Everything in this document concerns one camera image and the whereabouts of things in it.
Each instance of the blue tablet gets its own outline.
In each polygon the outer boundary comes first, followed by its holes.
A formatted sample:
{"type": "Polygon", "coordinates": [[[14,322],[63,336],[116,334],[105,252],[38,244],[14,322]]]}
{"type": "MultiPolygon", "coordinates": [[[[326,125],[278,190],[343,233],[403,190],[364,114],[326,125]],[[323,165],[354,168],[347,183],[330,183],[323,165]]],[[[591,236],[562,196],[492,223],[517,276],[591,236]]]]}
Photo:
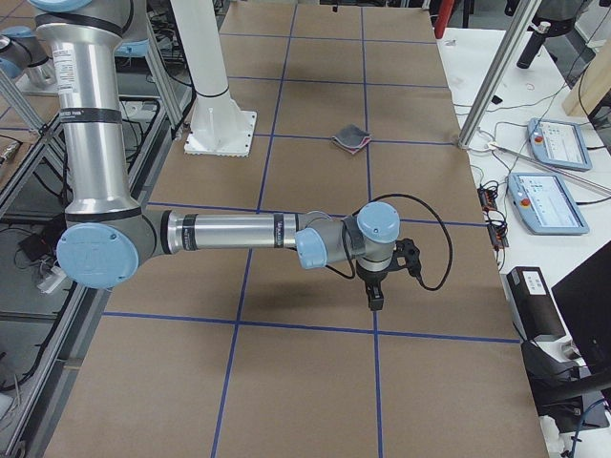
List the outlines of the blue tablet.
{"type": "Polygon", "coordinates": [[[538,235],[578,236],[590,232],[558,174],[509,174],[507,187],[524,224],[538,235]]]}
{"type": "Polygon", "coordinates": [[[592,168],[579,124],[533,118],[528,138],[533,155],[544,164],[582,171],[592,168]]]}

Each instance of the folded cloth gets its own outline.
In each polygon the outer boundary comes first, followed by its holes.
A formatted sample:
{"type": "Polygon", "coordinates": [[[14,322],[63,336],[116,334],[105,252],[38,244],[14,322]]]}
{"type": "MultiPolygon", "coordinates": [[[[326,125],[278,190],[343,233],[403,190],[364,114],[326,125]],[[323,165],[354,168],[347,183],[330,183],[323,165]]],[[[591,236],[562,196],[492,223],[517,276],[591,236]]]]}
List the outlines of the folded cloth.
{"type": "Polygon", "coordinates": [[[359,129],[354,124],[348,124],[344,129],[335,134],[331,141],[348,151],[352,155],[358,153],[371,141],[369,132],[359,129]]]}

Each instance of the blue cable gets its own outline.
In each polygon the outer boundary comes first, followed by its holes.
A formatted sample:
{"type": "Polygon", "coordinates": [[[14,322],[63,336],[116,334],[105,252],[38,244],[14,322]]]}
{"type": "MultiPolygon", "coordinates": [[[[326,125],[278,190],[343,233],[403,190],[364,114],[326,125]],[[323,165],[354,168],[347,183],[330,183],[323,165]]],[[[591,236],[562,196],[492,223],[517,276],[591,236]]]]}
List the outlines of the blue cable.
{"type": "Polygon", "coordinates": [[[604,403],[604,401],[604,398],[598,399],[595,403],[592,403],[588,408],[586,408],[579,417],[579,423],[577,425],[577,431],[575,431],[575,436],[573,436],[573,446],[571,447],[571,453],[569,453],[569,458],[575,458],[575,448],[577,447],[579,432],[581,431],[581,427],[585,424],[585,418],[588,416],[588,413],[590,413],[590,410],[592,410],[598,404],[604,403]]]}

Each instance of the white table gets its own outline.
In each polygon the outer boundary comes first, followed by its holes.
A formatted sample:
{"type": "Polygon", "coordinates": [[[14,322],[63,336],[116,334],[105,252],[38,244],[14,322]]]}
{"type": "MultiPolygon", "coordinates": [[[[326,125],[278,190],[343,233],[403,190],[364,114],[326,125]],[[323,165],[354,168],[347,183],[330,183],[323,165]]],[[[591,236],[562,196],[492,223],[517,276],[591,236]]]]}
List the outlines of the white table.
{"type": "MultiPolygon", "coordinates": [[[[462,125],[469,111],[468,106],[473,104],[484,75],[488,71],[496,49],[502,39],[503,31],[462,30],[447,29],[442,39],[438,40],[438,47],[448,78],[448,83],[456,105],[458,121],[462,125]]],[[[494,133],[495,125],[499,121],[508,121],[515,124],[527,124],[533,117],[572,122],[587,122],[587,118],[569,117],[564,114],[561,103],[569,94],[569,88],[564,86],[564,79],[546,50],[542,50],[533,61],[530,69],[521,70],[514,62],[517,61],[520,47],[514,60],[505,73],[496,95],[503,101],[489,107],[480,128],[494,133]],[[514,107],[523,104],[533,104],[544,97],[558,92],[556,97],[547,98],[535,106],[498,110],[498,108],[514,107]]],[[[601,146],[602,142],[591,125],[582,126],[583,135],[588,147],[601,146]]],[[[490,139],[484,135],[476,135],[471,143],[474,150],[485,150],[490,139]]],[[[496,142],[509,150],[529,154],[526,141],[526,128],[507,124],[497,126],[496,142]]],[[[511,167],[515,158],[508,154],[497,154],[511,167]]],[[[611,187],[611,156],[606,149],[590,151],[593,169],[581,175],[607,187],[611,187]]],[[[473,166],[484,171],[483,182],[494,179],[504,182],[508,174],[507,169],[496,160],[490,152],[470,152],[473,166]]],[[[542,172],[535,165],[520,160],[514,169],[516,172],[542,172]]],[[[474,168],[475,183],[480,182],[481,174],[474,168]]],[[[591,190],[584,189],[572,180],[566,178],[569,190],[575,200],[596,200],[606,197],[591,190]]],[[[590,257],[599,248],[611,239],[609,223],[611,222],[611,202],[580,207],[588,225],[590,233],[583,236],[534,236],[522,223],[510,198],[504,199],[506,187],[499,188],[497,199],[498,207],[507,217],[510,247],[505,251],[505,262],[501,274],[506,274],[517,265],[539,266],[546,282],[551,287],[571,272],[577,265],[590,257]]],[[[561,361],[566,361],[560,352],[561,343],[569,340],[562,339],[555,343],[541,343],[546,351],[561,361]]],[[[563,434],[568,448],[571,446],[571,434],[563,434]]],[[[576,455],[579,458],[608,458],[611,450],[611,428],[584,431],[579,436],[583,442],[578,444],[576,455]]]]}

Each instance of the blue joint cap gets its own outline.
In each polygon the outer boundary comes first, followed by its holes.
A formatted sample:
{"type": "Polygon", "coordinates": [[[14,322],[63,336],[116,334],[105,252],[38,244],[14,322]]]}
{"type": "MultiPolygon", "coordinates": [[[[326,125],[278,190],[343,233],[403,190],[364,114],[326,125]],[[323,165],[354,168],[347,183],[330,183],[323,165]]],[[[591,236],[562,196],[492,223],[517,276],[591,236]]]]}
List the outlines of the blue joint cap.
{"type": "Polygon", "coordinates": [[[86,7],[94,0],[28,0],[33,6],[48,12],[70,12],[86,7]]]}
{"type": "Polygon", "coordinates": [[[327,265],[325,242],[311,227],[295,234],[295,246],[299,255],[299,263],[304,269],[315,269],[327,265]]]}
{"type": "Polygon", "coordinates": [[[144,57],[149,51],[149,40],[123,43],[115,51],[116,57],[144,57]]]}
{"type": "Polygon", "coordinates": [[[90,288],[112,288],[131,278],[137,249],[111,226],[85,222],[70,227],[57,244],[57,260],[66,275],[90,288]]]}
{"type": "Polygon", "coordinates": [[[0,59],[0,70],[10,79],[14,79],[21,74],[21,69],[7,59],[0,59]]]}
{"type": "Polygon", "coordinates": [[[399,237],[401,219],[391,205],[385,202],[370,202],[356,218],[365,237],[377,243],[393,243],[399,237]]]}
{"type": "Polygon", "coordinates": [[[34,35],[34,32],[26,26],[8,27],[7,29],[0,31],[0,33],[8,38],[32,38],[36,36],[34,35]]]}

